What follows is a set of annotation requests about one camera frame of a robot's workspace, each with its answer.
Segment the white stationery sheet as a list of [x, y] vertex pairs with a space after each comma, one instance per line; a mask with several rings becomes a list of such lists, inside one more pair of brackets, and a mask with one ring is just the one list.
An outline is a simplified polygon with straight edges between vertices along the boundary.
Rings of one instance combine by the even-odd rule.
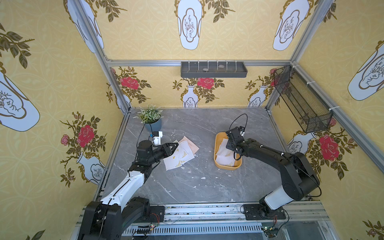
[[183, 165], [185, 162], [188, 161], [188, 157], [189, 157], [188, 143], [186, 141], [180, 142], [173, 156], [173, 161], [175, 162], [175, 165], [176, 166]]
[[195, 157], [187, 142], [179, 143], [179, 150], [182, 165]]
[[182, 166], [179, 151], [180, 151], [179, 149], [176, 149], [175, 152], [170, 157], [164, 158], [164, 164], [167, 171], [173, 170]]

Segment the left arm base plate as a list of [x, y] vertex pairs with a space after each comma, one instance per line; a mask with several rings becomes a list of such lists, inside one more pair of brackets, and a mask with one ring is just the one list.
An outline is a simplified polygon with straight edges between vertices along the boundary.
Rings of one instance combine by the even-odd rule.
[[165, 217], [165, 206], [150, 206], [148, 214], [138, 218], [135, 223], [162, 223]]

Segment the pink stationery sheet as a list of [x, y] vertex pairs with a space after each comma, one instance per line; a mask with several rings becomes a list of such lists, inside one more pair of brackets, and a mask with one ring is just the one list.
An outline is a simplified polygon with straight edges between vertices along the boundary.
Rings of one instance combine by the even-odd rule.
[[182, 143], [182, 142], [187, 142], [188, 143], [188, 145], [189, 145], [189, 147], [190, 147], [190, 149], [191, 149], [191, 151], [192, 151], [192, 153], [195, 155], [196, 153], [197, 153], [197, 151], [199, 150], [199, 147], [196, 145], [196, 144], [194, 144], [190, 139], [188, 139], [187, 137], [183, 137], [181, 140], [180, 140], [180, 143]]

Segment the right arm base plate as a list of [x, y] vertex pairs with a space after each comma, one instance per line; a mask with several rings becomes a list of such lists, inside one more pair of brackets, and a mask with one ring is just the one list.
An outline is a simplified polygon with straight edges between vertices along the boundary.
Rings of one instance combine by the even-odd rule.
[[252, 220], [286, 220], [287, 216], [283, 208], [270, 210], [267, 206], [262, 204], [245, 204], [242, 206], [242, 213], [245, 215], [247, 221]]

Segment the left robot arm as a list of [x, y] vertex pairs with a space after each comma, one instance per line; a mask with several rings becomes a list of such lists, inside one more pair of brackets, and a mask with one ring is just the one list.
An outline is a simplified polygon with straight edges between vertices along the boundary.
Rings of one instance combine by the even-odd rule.
[[109, 195], [87, 205], [77, 239], [119, 240], [136, 220], [149, 218], [149, 199], [133, 195], [150, 177], [153, 164], [172, 156], [178, 146], [178, 143], [154, 146], [150, 140], [138, 143], [136, 158], [124, 180]]

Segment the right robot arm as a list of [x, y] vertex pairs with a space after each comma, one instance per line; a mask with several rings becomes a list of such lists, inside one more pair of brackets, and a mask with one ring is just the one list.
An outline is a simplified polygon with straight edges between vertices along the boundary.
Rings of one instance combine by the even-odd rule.
[[254, 139], [244, 139], [238, 127], [228, 130], [226, 135], [226, 148], [235, 155], [259, 160], [280, 172], [281, 186], [260, 200], [266, 213], [293, 201], [300, 201], [320, 188], [320, 180], [304, 154], [281, 152]]

